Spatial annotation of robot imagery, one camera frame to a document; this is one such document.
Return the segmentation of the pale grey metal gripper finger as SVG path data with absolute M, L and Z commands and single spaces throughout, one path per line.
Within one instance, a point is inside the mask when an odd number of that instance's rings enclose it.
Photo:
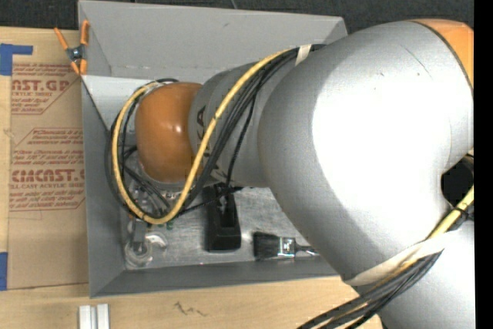
M 132 223 L 132 250 L 145 251 L 145 223 L 141 220 L 134 220 Z

